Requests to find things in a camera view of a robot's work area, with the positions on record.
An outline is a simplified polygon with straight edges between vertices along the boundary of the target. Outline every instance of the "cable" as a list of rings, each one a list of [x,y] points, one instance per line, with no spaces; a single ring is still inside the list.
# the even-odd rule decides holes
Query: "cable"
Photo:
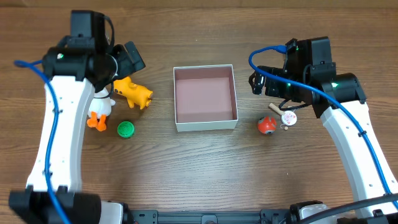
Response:
[[[387,203],[396,200],[398,200],[398,194],[389,194],[389,195],[383,195],[381,197],[360,200],[357,202],[348,203],[346,205],[341,205],[335,208],[330,208],[328,210],[316,213],[307,218],[304,218],[303,220],[300,220],[299,224],[309,224],[321,220],[322,218],[330,217],[332,215],[337,215],[351,210],[366,208],[372,205],[378,205],[381,203]]]
[[[311,67],[312,65],[311,64],[308,64],[308,65],[306,65],[305,67],[304,67],[304,71],[303,71],[303,83],[304,84],[307,84],[306,82],[305,82],[305,75],[306,75],[306,73],[307,73],[307,69],[309,68],[309,67]]]
[[[282,223],[286,223],[286,218],[282,219],[282,221],[280,221],[278,224],[282,224]]]
[[[57,130],[57,125],[58,125],[59,107],[58,107],[57,96],[55,95],[55,91],[54,91],[50,81],[43,74],[43,72],[41,72],[39,69],[37,69],[34,66],[34,65],[38,65],[40,63],[42,63],[41,60],[32,62],[32,63],[21,61],[21,60],[14,61],[14,64],[17,67],[30,68],[31,70],[33,70],[33,72],[38,74],[38,76],[43,80],[43,82],[47,85],[47,88],[49,88],[49,90],[50,90],[51,97],[54,102],[54,121],[52,123],[51,133],[50,133],[50,137],[49,137],[49,143],[47,144],[47,150],[45,153],[44,176],[45,176],[45,181],[47,183],[47,192],[49,193],[49,197],[51,199],[51,202],[54,205],[55,210],[61,217],[62,222],[66,223],[66,224],[71,224],[71,222],[69,221],[69,219],[67,217],[67,214],[63,211],[63,208],[62,208],[60,202],[58,201],[58,198],[54,194],[52,184],[51,184],[51,179],[50,179],[51,178],[51,176],[50,176],[50,155],[51,155],[52,144],[53,144],[54,137],[55,137],[55,131]]]
[[[282,102],[279,104],[278,107],[279,107],[279,109],[280,109],[281,111],[298,110],[298,109],[304,108],[304,107],[306,107],[306,106],[310,106],[309,104],[304,103],[304,104],[298,105],[298,106],[291,106],[291,107],[289,107],[289,108],[282,108],[282,107],[285,105],[285,103],[287,103],[289,100],[290,100],[290,99],[285,99],[284,101],[282,101]]]
[[[68,44],[68,41],[70,39],[69,35],[66,35],[65,37],[63,37],[60,42],[58,42],[57,47],[65,47]]]
[[[105,99],[105,98],[111,97],[112,93],[113,93],[113,82],[111,82],[111,91],[109,91],[109,93],[106,96],[94,97],[94,99]]]
[[[344,113],[347,115],[347,117],[353,122],[353,124],[355,125],[355,127],[358,129],[358,131],[359,131],[361,137],[363,137],[363,139],[364,139],[366,145],[367,145],[368,148],[369,148],[369,152],[370,152],[370,154],[371,154],[371,156],[372,156],[372,159],[373,159],[374,165],[375,165],[375,167],[376,167],[377,174],[379,175],[380,181],[381,181],[381,183],[382,183],[383,189],[384,189],[384,191],[385,191],[387,194],[391,194],[391,190],[390,190],[390,188],[389,188],[389,186],[388,186],[388,184],[387,184],[386,178],[384,177],[383,170],[381,169],[379,159],[377,158],[377,155],[376,155],[376,153],[374,152],[372,143],[370,142],[370,140],[369,140],[369,138],[368,138],[368,135],[366,134],[366,132],[363,131],[363,128],[362,128],[361,125],[358,123],[358,121],[354,118],[354,116],[353,116],[343,105],[341,105],[341,103],[339,103],[337,100],[335,100],[334,98],[332,98],[331,96],[327,95],[326,93],[322,92],[321,90],[319,90],[319,89],[317,89],[317,88],[314,88],[314,87],[312,87],[312,86],[309,86],[309,85],[306,85],[306,84],[303,84],[303,83],[300,83],[300,82],[296,82],[296,81],[293,81],[293,80],[288,80],[288,79],[286,79],[286,78],[278,77],[278,76],[276,76],[276,75],[272,75],[272,74],[270,74],[270,73],[267,73],[267,72],[265,72],[265,71],[263,71],[263,70],[257,68],[257,67],[253,64],[253,61],[252,61],[253,56],[256,55],[256,54],[258,54],[258,53],[264,52],[264,51],[266,51],[266,50],[275,50],[275,51],[277,51],[277,52],[279,52],[279,53],[281,53],[281,54],[286,54],[286,51],[287,51],[286,46],[284,46],[284,45],[270,46],[270,47],[265,47],[265,48],[263,48],[263,49],[255,50],[255,51],[252,52],[252,53],[250,54],[250,56],[249,56],[249,64],[250,64],[250,66],[251,66],[256,72],[260,73],[261,75],[264,75],[264,76],[267,77],[267,78],[271,78],[271,79],[276,80],[276,81],[279,81],[279,82],[289,83],[289,84],[291,84],[291,85],[293,85],[293,86],[297,86],[297,87],[300,87],[300,88],[304,88],[304,89],[306,89],[306,90],[310,90],[310,91],[312,91],[312,92],[314,92],[314,93],[317,93],[317,94],[323,96],[324,98],[326,98],[330,103],[333,103],[337,108],[341,109],[342,112],[344,112]],[[393,201],[392,203],[394,204],[394,206],[395,206],[396,209],[398,210],[398,203],[397,203],[396,201]]]

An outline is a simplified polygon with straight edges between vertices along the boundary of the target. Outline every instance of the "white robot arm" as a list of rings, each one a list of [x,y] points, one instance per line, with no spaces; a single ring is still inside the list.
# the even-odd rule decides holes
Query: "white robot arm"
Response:
[[[359,121],[365,129],[374,151],[379,159],[384,177],[392,193],[398,193],[397,180],[391,172],[390,167],[381,151],[380,145],[374,134],[369,118],[369,108],[366,103],[359,101],[342,103],[342,105]],[[358,130],[340,109],[329,107],[321,115],[324,127],[328,130],[334,140],[345,171],[347,173],[354,201],[379,197],[385,194],[380,177],[372,160],[369,149],[364,139],[358,136]],[[358,218],[373,216],[373,211],[381,209],[384,214],[397,212],[392,203],[384,203],[362,208],[356,211]]]
[[[105,21],[112,28],[110,43],[105,36]],[[45,118],[39,152],[25,191],[12,191],[9,206],[27,223],[61,223],[63,220],[131,223],[132,216],[126,204],[102,202],[98,195],[81,192],[80,164],[85,121],[94,93],[145,67],[134,43],[114,46],[110,18],[93,11],[72,11],[71,36],[65,36],[56,47],[49,49],[41,61],[43,73],[33,68],[39,62],[22,62],[20,65],[29,66],[45,77],[46,82],[50,80],[57,99],[53,99],[45,86]],[[45,178],[48,172],[44,170],[55,117],[55,100],[59,116],[50,147],[52,189],[48,189]]]

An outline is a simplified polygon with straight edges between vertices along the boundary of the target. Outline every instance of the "white round object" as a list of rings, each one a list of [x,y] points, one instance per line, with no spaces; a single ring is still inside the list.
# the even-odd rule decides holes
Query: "white round object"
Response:
[[[293,111],[285,111],[285,115],[282,115],[280,118],[287,126],[294,125],[297,122],[297,116]]]

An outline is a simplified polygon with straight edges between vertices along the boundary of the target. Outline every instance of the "white duck toy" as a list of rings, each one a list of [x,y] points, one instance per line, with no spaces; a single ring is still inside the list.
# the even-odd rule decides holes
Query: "white duck toy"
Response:
[[[98,131],[106,130],[106,117],[111,114],[112,106],[116,103],[110,97],[101,99],[101,97],[107,95],[108,91],[105,88],[95,93],[90,108],[88,108],[88,116],[90,119],[87,120],[87,125],[91,128],[96,128]]]

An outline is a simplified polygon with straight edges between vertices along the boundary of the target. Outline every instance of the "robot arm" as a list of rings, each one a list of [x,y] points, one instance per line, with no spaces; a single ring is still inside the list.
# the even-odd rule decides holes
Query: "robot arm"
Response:
[[[58,126],[50,155],[53,191],[72,223],[119,224],[131,220],[128,207],[101,202],[97,195],[81,192],[81,147],[85,119],[95,92],[145,67],[132,42],[108,44],[105,21],[93,11],[72,11],[71,36],[49,49],[42,60],[59,105]],[[39,152],[24,192],[12,191],[10,207],[27,223],[61,223],[53,208],[44,175],[45,155],[54,119],[54,99],[45,87],[46,108]]]
[[[313,106],[316,117],[322,119],[324,127],[337,146],[355,201],[383,196],[388,192],[387,188],[391,193],[397,193],[398,185],[371,127],[365,94],[358,79],[352,73],[336,75],[336,63],[331,59],[329,39],[327,37],[300,41],[292,39],[282,48],[268,47],[254,53],[267,49],[285,53],[284,67],[258,66],[249,77],[252,92],[260,95],[265,86],[267,96],[284,98],[297,103],[304,101],[306,105]],[[267,73],[278,78],[265,78],[264,75]],[[300,85],[297,83],[304,83],[311,87],[299,88],[297,86]],[[386,184],[382,184],[384,180],[379,176],[376,162],[362,137],[363,133],[358,133],[352,120],[341,109],[321,97],[319,93],[310,91],[311,88],[317,89],[320,93],[326,93],[334,101],[341,103],[359,121],[373,145],[381,167],[379,172],[384,173],[381,176],[386,178]],[[376,209],[381,209],[384,214],[397,212],[397,207],[393,203],[383,203],[359,209],[356,213],[359,218],[371,217]],[[300,215],[296,213],[296,216],[298,220],[306,217],[303,213]]]
[[[359,101],[343,103],[343,106],[359,121],[365,128],[367,135],[373,145],[374,151],[379,159],[387,184],[392,193],[398,193],[398,184],[392,174],[390,167],[381,151],[380,145],[374,134],[369,119],[367,104]],[[345,171],[347,173],[354,201],[379,197],[385,194],[371,154],[363,138],[358,136],[358,130],[351,120],[340,110],[329,107],[321,115],[324,127],[328,130],[335,142]],[[362,208],[356,211],[358,218],[373,216],[373,211],[381,209],[383,214],[397,212],[392,203],[384,203]]]
[[[68,191],[81,192],[81,146],[88,107],[94,95],[94,86],[86,78],[81,82],[76,81],[74,76],[55,76],[51,85],[62,111],[58,119],[50,158],[52,186],[54,191],[64,186]],[[39,151],[26,183],[26,187],[31,185],[38,192],[47,191],[43,175],[44,160],[54,117],[53,99],[47,87],[45,95],[45,116]]]

